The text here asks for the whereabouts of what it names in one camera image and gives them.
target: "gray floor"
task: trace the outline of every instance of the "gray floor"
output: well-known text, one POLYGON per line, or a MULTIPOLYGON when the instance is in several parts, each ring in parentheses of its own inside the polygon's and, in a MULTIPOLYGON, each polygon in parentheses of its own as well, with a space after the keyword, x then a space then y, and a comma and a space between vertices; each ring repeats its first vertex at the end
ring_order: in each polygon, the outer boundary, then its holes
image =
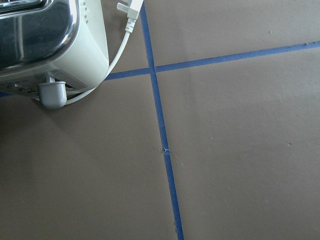
MULTIPOLYGON (((102 1, 110 58, 116 3, 102 1)), ((320 0, 145 10, 114 79, 86 98, 0 98, 1 239, 177 239, 162 112, 184 239, 319 239, 320 0)))

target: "toaster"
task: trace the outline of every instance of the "toaster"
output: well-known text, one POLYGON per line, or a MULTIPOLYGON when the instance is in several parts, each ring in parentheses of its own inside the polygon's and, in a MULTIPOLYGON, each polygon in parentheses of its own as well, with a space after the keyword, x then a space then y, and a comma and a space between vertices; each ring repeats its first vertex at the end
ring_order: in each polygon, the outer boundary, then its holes
MULTIPOLYGON (((142 0, 137 9, 124 2, 117 7, 134 26, 142 0)), ((110 72, 100 0, 0 0, 0 36, 0 91, 48 109, 75 102, 110 72)))

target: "metallic toaster top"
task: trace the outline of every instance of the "metallic toaster top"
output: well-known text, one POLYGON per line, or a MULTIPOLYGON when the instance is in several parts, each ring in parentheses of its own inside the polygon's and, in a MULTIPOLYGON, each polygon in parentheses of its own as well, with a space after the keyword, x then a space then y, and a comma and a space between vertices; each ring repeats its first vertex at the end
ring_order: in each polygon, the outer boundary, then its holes
POLYGON ((78 27, 77 0, 0 0, 0 75, 58 58, 78 27))

